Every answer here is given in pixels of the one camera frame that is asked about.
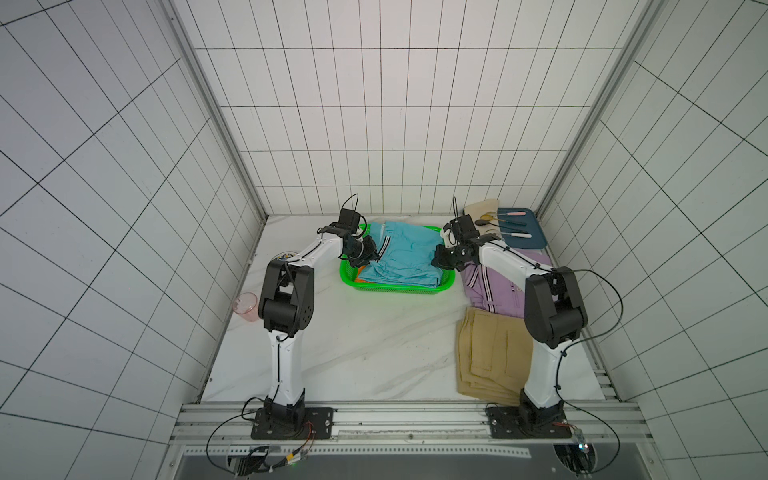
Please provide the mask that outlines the purple pants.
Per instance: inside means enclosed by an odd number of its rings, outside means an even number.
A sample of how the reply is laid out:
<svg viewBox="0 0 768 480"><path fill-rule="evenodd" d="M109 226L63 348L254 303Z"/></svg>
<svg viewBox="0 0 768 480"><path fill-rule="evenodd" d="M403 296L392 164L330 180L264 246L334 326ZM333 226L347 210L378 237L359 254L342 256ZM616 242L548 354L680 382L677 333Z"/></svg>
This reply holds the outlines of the purple pants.
<svg viewBox="0 0 768 480"><path fill-rule="evenodd" d="M525 317L525 281L552 269L549 258L536 252L486 243L480 262L470 262L460 272L472 307L503 316Z"/></svg>

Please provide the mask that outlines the teal pants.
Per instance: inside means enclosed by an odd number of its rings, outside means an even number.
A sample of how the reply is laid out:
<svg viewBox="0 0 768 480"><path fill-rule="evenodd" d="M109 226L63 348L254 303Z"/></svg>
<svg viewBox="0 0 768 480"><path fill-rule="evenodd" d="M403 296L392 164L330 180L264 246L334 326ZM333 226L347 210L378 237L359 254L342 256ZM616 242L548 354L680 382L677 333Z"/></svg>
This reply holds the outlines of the teal pants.
<svg viewBox="0 0 768 480"><path fill-rule="evenodd" d="M361 283L434 289L443 271L432 264L442 243L440 234L425 226L397 221L371 223L367 236L375 242L380 259L360 267Z"/></svg>

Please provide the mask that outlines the beige pants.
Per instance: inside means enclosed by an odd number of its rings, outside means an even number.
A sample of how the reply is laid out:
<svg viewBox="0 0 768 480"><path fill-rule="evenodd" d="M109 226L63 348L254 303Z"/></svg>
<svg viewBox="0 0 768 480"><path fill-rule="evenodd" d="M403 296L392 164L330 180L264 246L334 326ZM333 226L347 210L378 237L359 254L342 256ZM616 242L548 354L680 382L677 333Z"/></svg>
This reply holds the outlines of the beige pants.
<svg viewBox="0 0 768 480"><path fill-rule="evenodd" d="M456 330L458 393L518 406L532 350L533 340L522 319L467 308Z"/></svg>

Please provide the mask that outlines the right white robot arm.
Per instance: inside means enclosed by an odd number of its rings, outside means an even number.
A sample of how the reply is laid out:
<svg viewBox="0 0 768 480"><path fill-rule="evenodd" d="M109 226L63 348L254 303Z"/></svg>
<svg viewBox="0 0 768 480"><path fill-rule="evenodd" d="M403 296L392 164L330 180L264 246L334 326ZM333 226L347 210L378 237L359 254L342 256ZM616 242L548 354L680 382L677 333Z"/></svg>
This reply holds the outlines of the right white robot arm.
<svg viewBox="0 0 768 480"><path fill-rule="evenodd" d="M500 273L524 293L524 323L534 340L529 378L521 392L518 417L529 426L564 419L559 373L568 349L588 323L575 272L537 262L490 235L459 241L443 231L433 264L462 270L474 262Z"/></svg>

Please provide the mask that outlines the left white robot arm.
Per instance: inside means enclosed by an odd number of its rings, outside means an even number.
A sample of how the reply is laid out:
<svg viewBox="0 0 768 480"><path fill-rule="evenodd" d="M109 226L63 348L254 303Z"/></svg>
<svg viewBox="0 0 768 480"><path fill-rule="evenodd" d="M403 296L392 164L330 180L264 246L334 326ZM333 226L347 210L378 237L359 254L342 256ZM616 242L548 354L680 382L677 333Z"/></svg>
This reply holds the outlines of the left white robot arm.
<svg viewBox="0 0 768 480"><path fill-rule="evenodd" d="M316 269L341 258L365 266L379 255L369 237L330 227L297 254L266 267L258 314L270 340L272 380L263 411L272 421L296 428L305 422L301 350L315 311Z"/></svg>

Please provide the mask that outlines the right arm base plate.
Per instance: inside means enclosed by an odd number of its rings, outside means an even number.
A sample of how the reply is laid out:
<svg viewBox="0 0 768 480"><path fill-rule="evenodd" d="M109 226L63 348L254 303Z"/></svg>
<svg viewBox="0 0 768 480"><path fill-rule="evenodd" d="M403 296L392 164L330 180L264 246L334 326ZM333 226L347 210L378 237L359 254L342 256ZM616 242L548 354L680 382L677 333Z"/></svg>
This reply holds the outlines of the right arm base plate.
<svg viewBox="0 0 768 480"><path fill-rule="evenodd" d="M572 437L571 429L561 426L564 416L555 407L537 409L526 406L487 406L485 415L494 439L556 440Z"/></svg>

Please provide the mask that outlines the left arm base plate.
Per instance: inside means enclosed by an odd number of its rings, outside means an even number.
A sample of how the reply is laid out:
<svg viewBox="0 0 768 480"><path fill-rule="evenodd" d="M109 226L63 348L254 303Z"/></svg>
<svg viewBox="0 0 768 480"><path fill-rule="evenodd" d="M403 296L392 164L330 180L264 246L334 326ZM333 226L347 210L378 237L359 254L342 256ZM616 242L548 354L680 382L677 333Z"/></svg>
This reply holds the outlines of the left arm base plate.
<svg viewBox="0 0 768 480"><path fill-rule="evenodd" d="M273 404L260 408L253 420L252 440L329 439L334 410L329 407L287 407Z"/></svg>

